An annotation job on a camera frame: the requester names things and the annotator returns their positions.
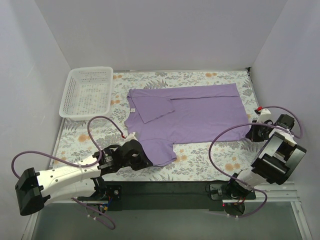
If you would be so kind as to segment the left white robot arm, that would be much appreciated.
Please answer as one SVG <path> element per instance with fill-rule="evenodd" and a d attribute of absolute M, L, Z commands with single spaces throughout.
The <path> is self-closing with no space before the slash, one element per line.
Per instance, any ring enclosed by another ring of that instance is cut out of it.
<path fill-rule="evenodd" d="M 104 175 L 130 167 L 134 171 L 153 166 L 142 145 L 131 139 L 110 145 L 72 165 L 43 171 L 28 168 L 19 177 L 15 192 L 19 213 L 28 216 L 56 201 L 80 198 L 84 201 L 118 199 L 116 187 Z"/>

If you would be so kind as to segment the purple t shirt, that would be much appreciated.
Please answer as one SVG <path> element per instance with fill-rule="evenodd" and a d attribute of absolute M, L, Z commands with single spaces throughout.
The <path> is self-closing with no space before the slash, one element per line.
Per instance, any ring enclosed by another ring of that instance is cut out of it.
<path fill-rule="evenodd" d="M 135 132 L 148 159 L 155 166 L 176 160 L 173 146 L 245 138 L 250 127 L 236 84 L 159 89 L 130 89 L 130 113 L 124 122 Z"/>

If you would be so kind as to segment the white plastic basket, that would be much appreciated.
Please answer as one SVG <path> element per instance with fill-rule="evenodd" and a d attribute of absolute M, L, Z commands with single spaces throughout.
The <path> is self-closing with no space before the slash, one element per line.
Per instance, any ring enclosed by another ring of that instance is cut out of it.
<path fill-rule="evenodd" d="M 109 66 L 72 69 L 67 76 L 59 115 L 74 121 L 106 116 L 111 107 L 113 69 Z"/>

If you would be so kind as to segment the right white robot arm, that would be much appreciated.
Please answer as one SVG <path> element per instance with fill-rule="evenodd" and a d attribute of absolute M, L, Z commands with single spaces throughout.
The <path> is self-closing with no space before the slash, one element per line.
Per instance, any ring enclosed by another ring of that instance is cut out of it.
<path fill-rule="evenodd" d="M 265 142 L 250 165 L 250 169 L 234 173 L 224 187 L 232 199 L 246 198 L 253 188 L 261 183 L 282 185 L 291 176 L 307 150 L 298 145 L 291 130 L 295 125 L 293 117 L 281 114 L 275 122 L 262 113 L 253 121 L 246 138 L 252 142 Z"/>

